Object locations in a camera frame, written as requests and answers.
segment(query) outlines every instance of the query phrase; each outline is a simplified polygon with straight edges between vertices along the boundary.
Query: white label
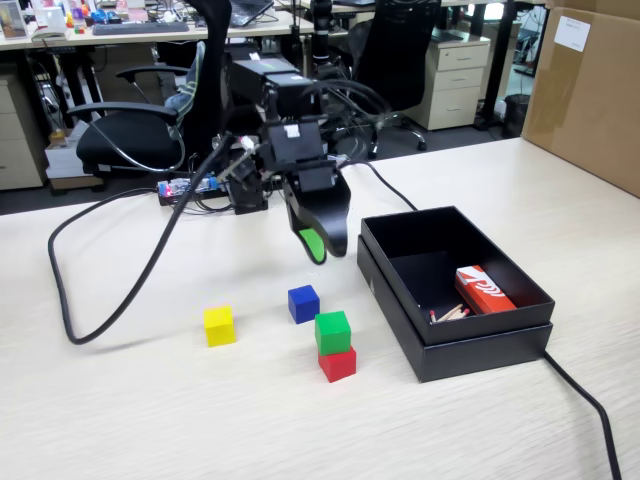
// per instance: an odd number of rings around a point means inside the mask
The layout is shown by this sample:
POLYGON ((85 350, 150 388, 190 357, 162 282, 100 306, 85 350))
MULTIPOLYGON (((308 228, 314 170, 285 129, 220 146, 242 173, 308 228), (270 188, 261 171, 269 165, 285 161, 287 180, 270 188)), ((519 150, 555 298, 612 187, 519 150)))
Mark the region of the white label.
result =
POLYGON ((298 138, 300 136, 298 125, 285 125, 284 131, 287 132, 288 138, 298 138))
POLYGON ((555 42, 578 52, 584 51, 591 25, 569 17, 560 17, 555 42))

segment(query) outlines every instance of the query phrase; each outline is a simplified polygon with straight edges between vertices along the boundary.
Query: chair armrest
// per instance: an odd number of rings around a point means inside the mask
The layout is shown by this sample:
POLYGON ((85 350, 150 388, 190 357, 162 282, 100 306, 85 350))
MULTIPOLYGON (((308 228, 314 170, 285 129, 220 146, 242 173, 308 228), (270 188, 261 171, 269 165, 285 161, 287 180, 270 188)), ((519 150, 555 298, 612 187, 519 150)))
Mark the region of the chair armrest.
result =
POLYGON ((83 118, 83 120, 88 118, 88 120, 91 121, 90 113, 95 112, 96 110, 121 110, 123 112, 148 113, 150 115, 160 117, 169 126, 174 126, 178 120, 178 112, 173 108, 133 102, 90 103, 89 105, 80 105, 79 107, 70 108, 67 113, 69 113, 69 115, 76 115, 83 118))
POLYGON ((150 65, 148 67, 128 68, 127 70, 116 73, 116 77, 124 78, 127 82, 133 83, 136 80, 136 75, 144 72, 169 72, 175 74, 182 73, 186 75, 189 73, 189 69, 183 67, 170 67, 167 65, 150 65))

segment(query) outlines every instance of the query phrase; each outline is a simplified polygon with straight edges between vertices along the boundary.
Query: black box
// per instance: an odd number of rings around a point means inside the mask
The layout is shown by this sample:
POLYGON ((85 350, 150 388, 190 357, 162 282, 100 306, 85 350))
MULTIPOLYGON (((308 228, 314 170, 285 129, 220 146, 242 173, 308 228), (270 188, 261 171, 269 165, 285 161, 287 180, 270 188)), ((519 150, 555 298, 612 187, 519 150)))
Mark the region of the black box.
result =
POLYGON ((555 302, 455 207, 362 220, 358 266, 420 381, 540 358, 555 302), (480 265, 518 307, 432 323, 464 299, 456 269, 480 265))

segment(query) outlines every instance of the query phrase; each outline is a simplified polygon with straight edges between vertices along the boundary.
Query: laptop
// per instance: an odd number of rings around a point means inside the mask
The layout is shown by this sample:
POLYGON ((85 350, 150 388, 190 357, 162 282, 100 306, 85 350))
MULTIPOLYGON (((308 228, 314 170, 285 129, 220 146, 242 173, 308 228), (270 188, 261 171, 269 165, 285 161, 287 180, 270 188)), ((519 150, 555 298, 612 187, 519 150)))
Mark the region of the laptop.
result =
POLYGON ((232 27, 244 27, 273 6, 273 0, 231 0, 232 27))

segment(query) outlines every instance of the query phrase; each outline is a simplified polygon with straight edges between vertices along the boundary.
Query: red and white box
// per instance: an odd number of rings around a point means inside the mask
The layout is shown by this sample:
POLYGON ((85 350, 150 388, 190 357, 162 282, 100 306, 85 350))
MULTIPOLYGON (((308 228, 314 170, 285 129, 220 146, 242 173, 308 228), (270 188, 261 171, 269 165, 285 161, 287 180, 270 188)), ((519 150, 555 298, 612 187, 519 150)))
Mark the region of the red and white box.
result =
POLYGON ((516 309, 500 287, 478 265, 456 270, 456 289, 478 315, 516 309))

